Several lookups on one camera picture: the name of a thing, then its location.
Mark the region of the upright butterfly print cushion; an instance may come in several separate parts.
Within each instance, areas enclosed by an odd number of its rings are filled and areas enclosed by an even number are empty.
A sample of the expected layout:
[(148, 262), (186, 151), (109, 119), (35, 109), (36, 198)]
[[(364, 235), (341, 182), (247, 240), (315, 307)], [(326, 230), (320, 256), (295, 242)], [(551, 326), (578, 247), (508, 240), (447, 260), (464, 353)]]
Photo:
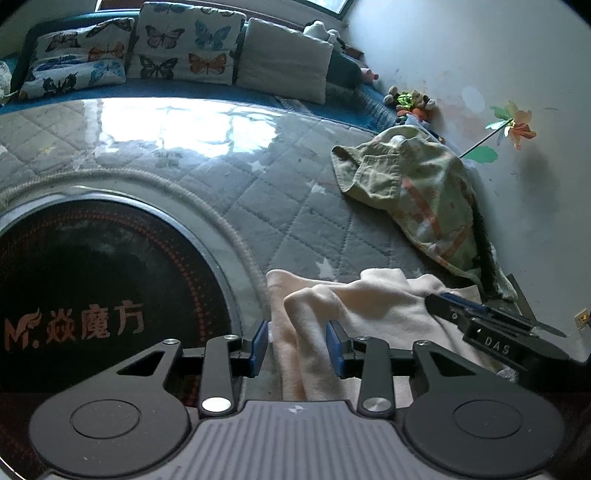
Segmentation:
[(169, 2), (146, 2), (135, 27), (127, 76), (230, 85), (242, 12)]

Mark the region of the round black induction cooktop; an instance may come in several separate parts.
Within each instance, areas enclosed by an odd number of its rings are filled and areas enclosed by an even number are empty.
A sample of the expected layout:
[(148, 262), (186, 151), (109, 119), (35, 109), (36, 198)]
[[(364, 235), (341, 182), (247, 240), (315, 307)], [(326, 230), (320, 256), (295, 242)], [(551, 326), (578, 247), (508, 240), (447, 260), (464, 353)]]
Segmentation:
[(47, 398), (172, 338), (235, 333), (235, 300), (204, 243), (136, 201), (78, 197), (1, 230), (1, 470), (34, 479), (29, 419)]

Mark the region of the plain grey cushion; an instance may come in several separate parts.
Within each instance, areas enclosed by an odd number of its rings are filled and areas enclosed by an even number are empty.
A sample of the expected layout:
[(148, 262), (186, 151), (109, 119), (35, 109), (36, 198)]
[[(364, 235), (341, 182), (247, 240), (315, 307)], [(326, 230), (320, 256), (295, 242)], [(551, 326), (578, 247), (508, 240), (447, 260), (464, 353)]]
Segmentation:
[(280, 97), (325, 103), (332, 44), (251, 18), (245, 30), (235, 84)]

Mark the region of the green patterned garment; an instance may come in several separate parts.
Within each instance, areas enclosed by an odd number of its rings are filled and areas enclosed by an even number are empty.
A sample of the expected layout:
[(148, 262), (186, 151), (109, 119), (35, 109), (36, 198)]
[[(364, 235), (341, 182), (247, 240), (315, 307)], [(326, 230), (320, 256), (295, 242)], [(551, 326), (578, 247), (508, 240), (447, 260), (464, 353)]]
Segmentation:
[(331, 158), (342, 193), (386, 212), (419, 251), (484, 296), (517, 299), (467, 170), (447, 147), (403, 125), (355, 147), (336, 145)]

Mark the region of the white plush toy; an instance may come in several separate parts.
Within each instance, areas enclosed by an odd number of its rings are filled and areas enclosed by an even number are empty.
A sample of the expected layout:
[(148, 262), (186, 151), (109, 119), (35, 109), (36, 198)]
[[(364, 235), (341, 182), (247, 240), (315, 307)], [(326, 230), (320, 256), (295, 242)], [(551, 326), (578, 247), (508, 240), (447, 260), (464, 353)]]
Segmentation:
[(341, 39), (341, 34), (338, 30), (328, 29), (325, 23), (321, 20), (314, 20), (304, 25), (304, 35), (312, 38), (325, 41), (331, 44), (338, 43)]

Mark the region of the colourful paper pinwheel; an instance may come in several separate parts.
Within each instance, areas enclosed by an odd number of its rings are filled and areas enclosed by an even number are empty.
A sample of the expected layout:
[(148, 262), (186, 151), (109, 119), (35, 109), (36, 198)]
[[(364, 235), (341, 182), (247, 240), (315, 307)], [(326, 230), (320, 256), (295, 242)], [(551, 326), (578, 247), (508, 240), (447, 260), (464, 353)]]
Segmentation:
[(531, 128), (533, 112), (523, 110), (513, 101), (505, 106), (491, 106), (495, 121), (485, 127), (487, 134), (460, 155), (462, 160), (478, 164), (494, 163), (499, 158), (498, 149), (509, 141), (516, 151), (522, 150), (522, 143), (533, 140), (537, 132)]

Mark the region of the cream white shirt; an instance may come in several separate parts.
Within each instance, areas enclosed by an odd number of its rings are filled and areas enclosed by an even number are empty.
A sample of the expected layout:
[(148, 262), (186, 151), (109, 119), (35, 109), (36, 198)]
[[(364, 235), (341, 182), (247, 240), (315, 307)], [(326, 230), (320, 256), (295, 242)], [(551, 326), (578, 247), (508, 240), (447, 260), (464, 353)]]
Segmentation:
[(469, 346), (456, 325), (430, 315), (425, 306), (428, 295), (443, 292), (479, 302), (474, 285), (452, 288), (431, 274), (409, 278), (400, 269), (371, 268), (349, 283), (274, 269), (266, 274), (266, 286), (283, 400), (358, 402), (360, 380), (339, 379), (329, 361), (325, 327), (331, 320), (352, 337), (376, 337), (404, 350), (429, 340), (494, 373), (504, 367)]

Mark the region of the small plush toy pile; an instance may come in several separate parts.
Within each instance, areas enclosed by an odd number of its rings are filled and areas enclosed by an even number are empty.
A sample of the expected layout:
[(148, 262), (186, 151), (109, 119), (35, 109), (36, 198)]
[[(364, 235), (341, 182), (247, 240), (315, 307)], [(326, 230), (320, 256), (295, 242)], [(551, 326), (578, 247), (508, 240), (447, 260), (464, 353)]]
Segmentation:
[(418, 90), (401, 91), (392, 86), (385, 95), (384, 104), (396, 111), (398, 117), (412, 115), (421, 121), (428, 121), (436, 107), (436, 101)]

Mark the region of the lying butterfly print cushion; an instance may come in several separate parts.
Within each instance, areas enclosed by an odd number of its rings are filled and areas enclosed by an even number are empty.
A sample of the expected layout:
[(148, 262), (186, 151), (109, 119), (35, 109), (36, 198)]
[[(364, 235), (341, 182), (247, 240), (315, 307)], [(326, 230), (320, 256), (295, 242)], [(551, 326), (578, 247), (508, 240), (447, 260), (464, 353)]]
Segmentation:
[(125, 61), (134, 23), (131, 17), (118, 17), (39, 36), (19, 98), (54, 97), (125, 83)]

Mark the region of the dark blue sofa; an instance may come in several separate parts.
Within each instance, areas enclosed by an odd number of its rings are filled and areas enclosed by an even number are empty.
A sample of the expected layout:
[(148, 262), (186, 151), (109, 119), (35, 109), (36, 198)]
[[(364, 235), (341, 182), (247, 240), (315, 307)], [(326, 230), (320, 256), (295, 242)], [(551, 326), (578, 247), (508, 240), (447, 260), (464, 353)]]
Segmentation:
[[(3, 60), (11, 68), (12, 80), (21, 81), (27, 75), (30, 57), (38, 37), (58, 30), (91, 26), (107, 19), (136, 17), (138, 14), (137, 9), (104, 10), (39, 23), (27, 33), (21, 51)], [(361, 81), (359, 66), (349, 57), (339, 53), (332, 55), (331, 64), (329, 64), (327, 96), (325, 96), (325, 103), (322, 104), (273, 96), (235, 85), (130, 79), (120, 85), (78, 90), (56, 97), (33, 100), (13, 98), (1, 108), (1, 112), (6, 114), (69, 100), (114, 97), (176, 97), (242, 102), (320, 116), (374, 132), (385, 130), (397, 121), (396, 112), (382, 103), (380, 92)]]

